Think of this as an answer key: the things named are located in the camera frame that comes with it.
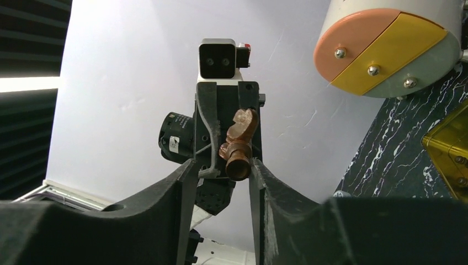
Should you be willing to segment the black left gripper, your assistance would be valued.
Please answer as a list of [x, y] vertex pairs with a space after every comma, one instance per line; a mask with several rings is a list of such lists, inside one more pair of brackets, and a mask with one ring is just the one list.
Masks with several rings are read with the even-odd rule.
[[193, 116], [170, 112], [162, 123], [158, 136], [162, 157], [178, 164], [193, 158], [201, 166], [198, 176], [203, 182], [196, 189], [195, 203], [211, 215], [229, 205], [235, 187], [226, 175], [226, 160], [219, 156], [233, 117], [239, 109], [259, 113], [264, 103], [255, 81], [236, 86], [199, 82]]

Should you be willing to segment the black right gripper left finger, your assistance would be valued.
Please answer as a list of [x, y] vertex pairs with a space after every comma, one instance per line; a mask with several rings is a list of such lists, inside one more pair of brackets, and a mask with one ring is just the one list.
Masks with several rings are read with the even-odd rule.
[[185, 264], [199, 164], [102, 211], [1, 203], [2, 264]]

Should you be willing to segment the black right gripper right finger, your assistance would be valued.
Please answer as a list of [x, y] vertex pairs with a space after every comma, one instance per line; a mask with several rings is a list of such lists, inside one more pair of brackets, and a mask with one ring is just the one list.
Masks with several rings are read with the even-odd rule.
[[466, 264], [467, 205], [452, 199], [330, 197], [316, 203], [252, 161], [257, 264]]

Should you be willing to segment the brown knight chess piece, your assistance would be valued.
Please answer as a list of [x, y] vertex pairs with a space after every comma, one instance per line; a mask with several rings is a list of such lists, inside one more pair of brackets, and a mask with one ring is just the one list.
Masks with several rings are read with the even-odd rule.
[[226, 160], [228, 178], [242, 181], [251, 174], [251, 141], [259, 124], [259, 116], [254, 109], [239, 109], [233, 122], [227, 130], [226, 141], [219, 148], [219, 156]]

